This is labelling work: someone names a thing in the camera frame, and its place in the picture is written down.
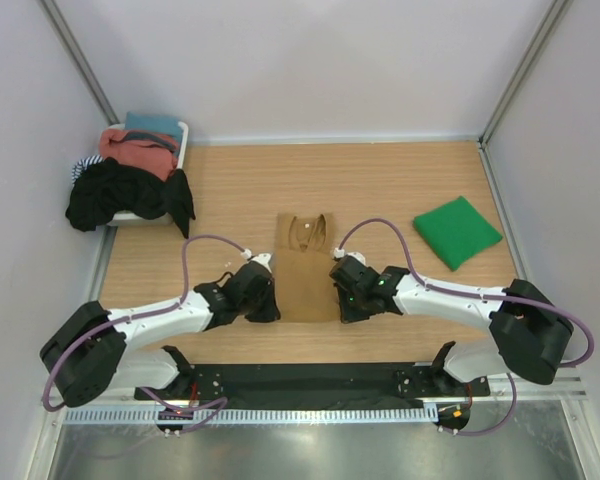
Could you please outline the tan tank top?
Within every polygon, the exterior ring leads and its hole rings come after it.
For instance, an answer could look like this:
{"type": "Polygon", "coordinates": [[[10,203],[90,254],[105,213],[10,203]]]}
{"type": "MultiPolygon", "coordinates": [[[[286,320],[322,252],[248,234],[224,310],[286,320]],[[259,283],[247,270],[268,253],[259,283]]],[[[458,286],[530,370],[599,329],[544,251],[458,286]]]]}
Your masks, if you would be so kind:
{"type": "Polygon", "coordinates": [[[329,213],[277,216],[274,278],[277,306],[284,323],[335,322],[340,317],[338,294],[329,273],[336,233],[329,213]]]}

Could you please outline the green tank top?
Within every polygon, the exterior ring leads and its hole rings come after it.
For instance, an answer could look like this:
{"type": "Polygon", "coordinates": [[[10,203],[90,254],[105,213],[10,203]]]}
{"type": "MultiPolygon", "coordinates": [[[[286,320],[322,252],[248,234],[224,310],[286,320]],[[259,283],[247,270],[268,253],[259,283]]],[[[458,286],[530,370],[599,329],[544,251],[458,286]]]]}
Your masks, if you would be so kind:
{"type": "Polygon", "coordinates": [[[416,216],[413,226],[451,271],[503,240],[464,196],[416,216]]]}

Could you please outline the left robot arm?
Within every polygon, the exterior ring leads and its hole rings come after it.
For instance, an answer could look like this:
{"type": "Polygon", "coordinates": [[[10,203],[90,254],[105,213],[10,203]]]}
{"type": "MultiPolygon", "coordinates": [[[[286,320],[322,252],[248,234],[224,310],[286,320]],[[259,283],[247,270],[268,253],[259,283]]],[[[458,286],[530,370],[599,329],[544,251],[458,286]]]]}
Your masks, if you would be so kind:
{"type": "Polygon", "coordinates": [[[268,253],[251,257],[224,283],[195,286],[180,298],[129,309],[81,305],[44,344],[39,356],[63,405],[83,406],[108,390],[149,387],[169,399],[192,387],[185,359],[174,348],[145,346],[226,326],[239,316],[260,323],[279,319],[268,253]]]}

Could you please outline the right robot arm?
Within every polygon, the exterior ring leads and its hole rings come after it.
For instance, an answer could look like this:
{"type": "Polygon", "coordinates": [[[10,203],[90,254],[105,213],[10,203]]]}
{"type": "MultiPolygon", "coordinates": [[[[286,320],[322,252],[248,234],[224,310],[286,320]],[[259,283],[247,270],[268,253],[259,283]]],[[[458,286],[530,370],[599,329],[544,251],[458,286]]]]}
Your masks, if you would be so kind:
{"type": "Polygon", "coordinates": [[[573,326],[548,311],[548,300],[532,284],[514,280],[507,288],[478,288],[444,282],[420,283],[403,267],[378,273],[355,253],[338,259],[329,276],[338,292],[343,323],[374,315],[428,315],[481,330],[475,342],[448,342],[436,355],[432,387],[452,396],[480,377],[512,373],[549,385],[560,368],[573,326]]]}

